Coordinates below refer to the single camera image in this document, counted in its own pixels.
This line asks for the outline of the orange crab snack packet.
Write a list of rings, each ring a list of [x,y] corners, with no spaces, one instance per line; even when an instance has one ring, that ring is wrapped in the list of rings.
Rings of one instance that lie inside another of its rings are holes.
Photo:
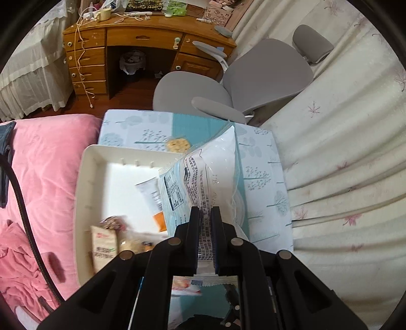
[[[130,250],[135,254],[148,252],[165,239],[168,239],[168,235],[165,232],[122,232],[118,235],[118,252],[121,253],[125,250]]]

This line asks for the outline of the beige red snack packet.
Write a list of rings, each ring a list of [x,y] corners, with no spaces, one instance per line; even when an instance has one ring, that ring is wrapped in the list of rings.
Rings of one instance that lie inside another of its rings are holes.
[[[117,256],[117,236],[114,230],[108,230],[97,226],[91,227],[91,235],[92,261],[94,272],[97,273]]]

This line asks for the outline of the white orange snack bar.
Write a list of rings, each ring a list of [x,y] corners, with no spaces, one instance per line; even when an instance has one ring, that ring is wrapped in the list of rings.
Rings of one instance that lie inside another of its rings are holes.
[[[152,215],[152,219],[158,226],[159,232],[166,231],[162,200],[158,188],[158,178],[154,177],[150,180],[136,184],[136,189],[142,194],[149,212]]]

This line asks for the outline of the large light blue snack bag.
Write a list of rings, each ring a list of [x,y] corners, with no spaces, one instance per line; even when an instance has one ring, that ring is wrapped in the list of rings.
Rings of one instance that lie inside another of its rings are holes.
[[[237,205],[243,199],[236,156],[235,127],[227,124],[207,143],[160,170],[158,187],[168,234],[173,236],[178,225],[189,221],[193,206],[202,212],[197,274],[191,278],[199,286],[237,283],[232,276],[215,274],[210,224],[211,209],[217,206],[223,222],[233,225],[238,237],[248,238],[242,230],[244,206]]]

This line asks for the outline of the small blue white packet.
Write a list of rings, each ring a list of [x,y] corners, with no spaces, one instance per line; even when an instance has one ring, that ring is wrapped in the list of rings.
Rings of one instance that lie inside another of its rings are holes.
[[[194,285],[191,279],[182,276],[174,276],[172,281],[171,295],[201,296],[202,292],[200,287]]]

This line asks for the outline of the dark red candy packet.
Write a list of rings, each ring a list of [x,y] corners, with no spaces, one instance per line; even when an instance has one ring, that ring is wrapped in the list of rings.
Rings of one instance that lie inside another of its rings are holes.
[[[123,217],[112,216],[100,222],[100,226],[106,230],[115,230],[116,232],[125,231],[127,224]]]

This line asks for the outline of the tree pattern tablecloth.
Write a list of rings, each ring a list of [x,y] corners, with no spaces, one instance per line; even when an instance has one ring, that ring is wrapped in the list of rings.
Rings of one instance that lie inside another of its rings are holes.
[[[276,253],[293,249],[288,193],[270,131],[178,113],[108,110],[98,142],[111,155],[100,174],[96,215],[156,232],[161,207],[173,235],[198,207],[218,207],[238,237]]]

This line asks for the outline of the white plastic tray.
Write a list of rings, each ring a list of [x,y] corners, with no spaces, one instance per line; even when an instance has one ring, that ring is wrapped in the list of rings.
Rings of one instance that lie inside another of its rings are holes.
[[[108,217],[123,217],[132,232],[157,243],[168,237],[160,232],[136,185],[155,179],[160,169],[181,158],[179,153],[145,151],[99,144],[88,146],[76,185],[74,251],[80,286],[94,275],[92,225]]]

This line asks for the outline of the round yellow cracker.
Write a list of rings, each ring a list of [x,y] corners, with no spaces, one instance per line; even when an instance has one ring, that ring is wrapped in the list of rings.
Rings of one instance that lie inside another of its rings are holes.
[[[172,153],[185,153],[191,147],[191,144],[185,138],[171,139],[166,142],[166,149]]]

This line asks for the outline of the pink blanket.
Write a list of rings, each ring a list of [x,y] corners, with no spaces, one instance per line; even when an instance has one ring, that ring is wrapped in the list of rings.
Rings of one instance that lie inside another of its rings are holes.
[[[18,120],[12,168],[41,257],[63,298],[78,288],[74,261],[74,203],[83,151],[98,140],[101,120],[88,114]],[[13,189],[1,209],[1,293],[11,310],[38,321],[59,306],[23,229]]]

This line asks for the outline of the cream floral mattress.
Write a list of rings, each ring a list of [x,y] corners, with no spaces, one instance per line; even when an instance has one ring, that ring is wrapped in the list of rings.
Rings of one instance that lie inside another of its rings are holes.
[[[242,56],[308,25],[333,44],[312,83],[264,122],[276,140],[296,256],[370,329],[405,292],[405,67],[348,1],[254,1]]]

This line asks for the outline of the grey office chair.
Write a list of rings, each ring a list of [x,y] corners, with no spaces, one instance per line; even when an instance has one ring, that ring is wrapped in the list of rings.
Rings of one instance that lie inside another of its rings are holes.
[[[313,65],[324,60],[333,44],[308,25],[298,26],[293,43],[259,41],[228,65],[225,53],[205,43],[194,46],[223,68],[222,81],[191,72],[170,72],[157,84],[153,109],[247,123],[261,107],[293,98],[313,81]]]

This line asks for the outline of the white lace cloth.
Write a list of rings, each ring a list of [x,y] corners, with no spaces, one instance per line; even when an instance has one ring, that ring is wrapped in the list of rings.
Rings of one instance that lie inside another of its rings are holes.
[[[59,1],[25,35],[1,72],[1,121],[66,106],[73,92],[63,31],[76,22],[76,1]]]

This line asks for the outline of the wooden desk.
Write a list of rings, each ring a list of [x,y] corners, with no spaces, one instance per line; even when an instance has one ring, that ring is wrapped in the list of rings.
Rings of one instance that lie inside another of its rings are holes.
[[[227,56],[235,41],[213,25],[189,16],[153,15],[137,20],[114,15],[102,22],[71,25],[63,32],[67,66],[74,92],[91,99],[111,98],[120,87],[120,59],[131,50],[145,54],[146,68],[166,74],[181,70],[216,79],[221,66],[197,49],[194,42],[211,45]]]

